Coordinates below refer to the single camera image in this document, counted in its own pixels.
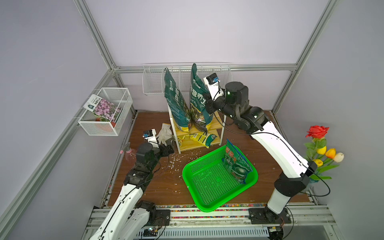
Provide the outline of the dark green soil bag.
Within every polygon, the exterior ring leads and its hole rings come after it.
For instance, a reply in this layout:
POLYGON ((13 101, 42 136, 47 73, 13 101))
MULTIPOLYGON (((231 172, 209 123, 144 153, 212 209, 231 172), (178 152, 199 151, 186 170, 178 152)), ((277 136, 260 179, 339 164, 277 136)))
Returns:
POLYGON ((197 65, 194 63, 191 69, 190 115, 197 130, 206 133, 211 127, 213 115, 206 110, 205 94, 210 96, 204 81, 198 76, 197 65))
POLYGON ((189 109, 168 68, 165 68, 164 82, 165 98, 177 128, 182 132, 189 133, 190 128, 192 127, 192 119, 189 113, 189 109))

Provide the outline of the white frame wooden shelf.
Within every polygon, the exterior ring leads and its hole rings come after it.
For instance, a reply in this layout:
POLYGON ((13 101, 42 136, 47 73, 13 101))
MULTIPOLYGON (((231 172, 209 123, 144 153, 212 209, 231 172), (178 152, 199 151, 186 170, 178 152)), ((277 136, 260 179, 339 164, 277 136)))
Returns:
MULTIPOLYGON (((173 131, 173 136, 177 145, 178 153, 180 154, 181 152, 203 148, 203 145, 191 140, 190 138, 191 135, 199 133, 198 129, 195 126, 192 126, 189 133, 185 133, 179 130, 177 128, 170 107, 168 107, 168 112, 171 121, 171 130, 173 131)), ((215 116, 208 133, 217 137, 213 140, 211 146, 222 144, 225 130, 225 128, 223 127, 224 125, 225 124, 221 120, 219 113, 215 112, 215 116)))

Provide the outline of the yellow fertilizer bag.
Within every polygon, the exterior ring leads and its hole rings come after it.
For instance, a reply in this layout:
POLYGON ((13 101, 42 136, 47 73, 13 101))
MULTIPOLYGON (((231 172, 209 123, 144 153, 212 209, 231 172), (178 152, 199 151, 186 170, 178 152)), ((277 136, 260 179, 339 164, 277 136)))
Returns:
POLYGON ((200 144, 201 146, 209 149, 212 142, 217 138, 216 135, 214 134, 210 134, 208 132, 199 132, 199 133, 196 133, 196 134, 191 134, 190 135, 190 139, 198 144, 200 144))

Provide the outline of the colourful green fertilizer bag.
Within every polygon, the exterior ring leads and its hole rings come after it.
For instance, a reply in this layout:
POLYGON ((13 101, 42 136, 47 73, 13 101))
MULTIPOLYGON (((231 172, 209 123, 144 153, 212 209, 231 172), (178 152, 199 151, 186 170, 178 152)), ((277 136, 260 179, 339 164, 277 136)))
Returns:
POLYGON ((253 171, 245 156, 229 140, 226 143, 222 163, 226 171, 240 184, 245 184, 248 174, 253 171))

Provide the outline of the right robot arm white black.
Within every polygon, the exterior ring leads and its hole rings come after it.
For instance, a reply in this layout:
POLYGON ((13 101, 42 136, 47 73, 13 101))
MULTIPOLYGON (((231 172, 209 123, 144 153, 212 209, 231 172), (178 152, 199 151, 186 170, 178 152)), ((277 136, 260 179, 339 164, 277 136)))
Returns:
POLYGON ((255 224, 280 224, 286 217, 286 205, 292 197, 306 189, 317 164, 301 157, 279 133, 264 111, 249 104, 249 89, 240 82, 229 82, 221 88, 219 82, 206 81, 208 93, 206 110, 216 111, 231 118, 234 124, 258 141, 275 159, 282 173, 275 181, 275 189, 264 209, 250 212, 255 224))

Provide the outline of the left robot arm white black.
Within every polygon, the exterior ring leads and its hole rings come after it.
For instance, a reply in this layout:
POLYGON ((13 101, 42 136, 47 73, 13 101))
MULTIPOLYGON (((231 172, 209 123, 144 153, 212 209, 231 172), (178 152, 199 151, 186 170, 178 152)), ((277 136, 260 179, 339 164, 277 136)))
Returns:
POLYGON ((174 152, 171 139, 166 144, 149 142, 138 147, 135 165, 126 175, 119 197, 91 240, 133 240, 142 227, 157 221, 155 204, 141 197, 156 178, 159 160, 174 152))

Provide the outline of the white work glove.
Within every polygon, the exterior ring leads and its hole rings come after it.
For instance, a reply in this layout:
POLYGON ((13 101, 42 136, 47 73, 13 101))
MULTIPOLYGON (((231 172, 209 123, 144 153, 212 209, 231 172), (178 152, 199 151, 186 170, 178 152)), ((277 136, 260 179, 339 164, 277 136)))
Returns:
POLYGON ((173 144, 174 137, 173 137, 173 132, 171 127, 172 126, 170 124, 167 124, 167 123, 162 124, 161 130, 156 136, 157 141, 160 145, 169 146, 173 144))

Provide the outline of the pink spray bottle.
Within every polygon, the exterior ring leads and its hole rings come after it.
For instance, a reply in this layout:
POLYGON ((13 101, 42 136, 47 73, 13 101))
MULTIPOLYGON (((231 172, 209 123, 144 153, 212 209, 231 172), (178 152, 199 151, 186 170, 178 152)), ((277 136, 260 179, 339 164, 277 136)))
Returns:
POLYGON ((136 158, 136 153, 137 153, 137 150, 131 148, 131 143, 128 142, 127 144, 125 144, 122 149, 120 150, 120 154, 121 155, 124 155, 125 159, 129 162, 129 163, 135 163, 137 158, 136 158))

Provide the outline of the green plastic mesh tray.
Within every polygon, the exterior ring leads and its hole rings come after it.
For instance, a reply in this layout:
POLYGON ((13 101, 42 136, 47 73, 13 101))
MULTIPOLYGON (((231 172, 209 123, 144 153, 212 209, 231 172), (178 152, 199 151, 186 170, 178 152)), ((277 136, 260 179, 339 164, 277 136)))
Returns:
POLYGON ((251 166, 245 182, 238 182, 224 167, 225 153, 226 147, 222 146, 188 163, 183 169, 183 180, 195 205, 203 212, 216 210, 258 181, 258 172, 251 166))

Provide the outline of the pink flower seed packet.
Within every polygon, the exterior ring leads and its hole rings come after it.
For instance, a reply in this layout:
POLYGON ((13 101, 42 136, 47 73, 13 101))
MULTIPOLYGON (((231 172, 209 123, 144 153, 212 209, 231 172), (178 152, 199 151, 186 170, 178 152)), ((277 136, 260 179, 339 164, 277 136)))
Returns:
POLYGON ((119 105, 111 103, 95 94, 89 97, 83 107, 97 118, 104 119, 107 122, 116 122, 122 112, 122 108, 119 105))

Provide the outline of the artificial flower bouquet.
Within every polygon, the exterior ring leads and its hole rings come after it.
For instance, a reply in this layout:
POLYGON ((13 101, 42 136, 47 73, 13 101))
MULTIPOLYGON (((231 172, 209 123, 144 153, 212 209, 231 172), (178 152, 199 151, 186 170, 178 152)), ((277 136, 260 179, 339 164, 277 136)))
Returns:
POLYGON ((325 176, 326 171, 335 169, 339 166, 345 155, 336 151, 334 148, 327 147, 326 135, 329 131, 329 127, 324 126, 311 126, 307 131, 306 138, 311 138, 312 140, 308 143, 305 143, 306 155, 305 159, 308 162, 315 162, 317 169, 315 174, 310 176, 311 183, 317 183, 320 180, 330 180, 331 177, 325 176))

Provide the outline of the metal base rail frame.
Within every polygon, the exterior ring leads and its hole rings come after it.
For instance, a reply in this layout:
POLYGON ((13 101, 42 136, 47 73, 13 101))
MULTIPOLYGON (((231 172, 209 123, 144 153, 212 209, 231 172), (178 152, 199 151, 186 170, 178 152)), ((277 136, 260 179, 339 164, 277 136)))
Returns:
MULTIPOLYGON (((157 207, 158 225, 163 239, 218 236, 264 237, 268 228, 279 224, 257 224, 256 211, 264 210, 263 204, 229 204, 205 213, 188 206, 164 205, 157 207)), ((323 226, 330 240, 341 240, 343 236, 326 205, 293 203, 283 211, 282 227, 286 231, 300 226, 323 226)))

